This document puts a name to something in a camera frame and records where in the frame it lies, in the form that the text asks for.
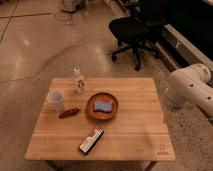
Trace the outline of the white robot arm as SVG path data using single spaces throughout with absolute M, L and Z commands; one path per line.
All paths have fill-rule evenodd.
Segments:
M 177 69 L 168 76 L 165 100 L 172 108 L 181 108 L 187 102 L 194 103 L 213 122 L 213 87 L 208 85 L 210 69 L 201 63 Z

